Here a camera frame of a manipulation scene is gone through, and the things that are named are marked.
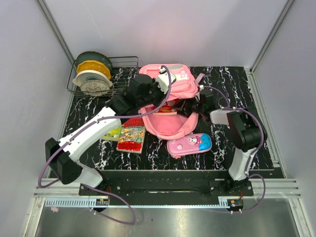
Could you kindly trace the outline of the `pink student backpack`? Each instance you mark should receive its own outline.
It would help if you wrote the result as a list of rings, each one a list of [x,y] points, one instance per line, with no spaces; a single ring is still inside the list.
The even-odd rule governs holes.
[[[188,66],[183,64],[167,64],[177,81],[172,84],[168,102],[172,100],[191,99],[198,93],[198,81],[192,75]],[[198,123],[198,114],[191,113],[189,117],[180,114],[158,115],[152,113],[143,116],[146,130],[164,140],[175,140],[193,132]]]

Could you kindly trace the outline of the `green book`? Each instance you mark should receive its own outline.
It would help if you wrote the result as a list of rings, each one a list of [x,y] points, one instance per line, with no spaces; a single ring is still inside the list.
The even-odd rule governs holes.
[[[106,141],[118,141],[121,129],[122,125],[112,129],[111,131],[108,131],[104,136],[101,137],[101,139]]]

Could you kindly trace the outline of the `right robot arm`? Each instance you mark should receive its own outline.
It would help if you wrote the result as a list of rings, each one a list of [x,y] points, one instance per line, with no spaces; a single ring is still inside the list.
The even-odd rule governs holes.
[[[226,125],[233,138],[235,154],[228,175],[220,188],[235,196],[247,186],[249,169],[256,153],[267,139],[267,132],[254,107],[235,108],[215,105],[210,90],[202,89],[191,99],[183,99],[172,106],[179,115],[198,114],[207,124]]]

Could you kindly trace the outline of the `red treehouse book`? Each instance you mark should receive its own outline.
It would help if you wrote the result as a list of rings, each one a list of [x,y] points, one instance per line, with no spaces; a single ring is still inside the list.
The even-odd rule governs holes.
[[[130,118],[121,128],[117,151],[140,154],[143,149],[146,127],[142,118]]]

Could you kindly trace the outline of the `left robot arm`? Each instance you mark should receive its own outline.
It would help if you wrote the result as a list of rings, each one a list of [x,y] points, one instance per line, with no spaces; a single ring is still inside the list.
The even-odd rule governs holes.
[[[81,155],[110,130],[131,118],[139,118],[139,110],[147,105],[160,109],[167,101],[176,77],[170,71],[156,78],[138,74],[129,85],[114,96],[102,110],[79,129],[66,137],[45,142],[45,167],[50,167],[58,180],[67,185],[79,182],[89,185],[97,196],[107,188],[102,175],[94,168],[81,164]]]

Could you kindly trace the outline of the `red white book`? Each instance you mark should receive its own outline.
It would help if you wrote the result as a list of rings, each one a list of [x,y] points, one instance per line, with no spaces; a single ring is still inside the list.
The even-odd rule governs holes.
[[[157,116],[171,116],[171,115],[176,115],[177,111],[173,106],[177,104],[180,100],[179,99],[174,99],[171,101],[167,101],[159,110],[154,112],[154,115]]]

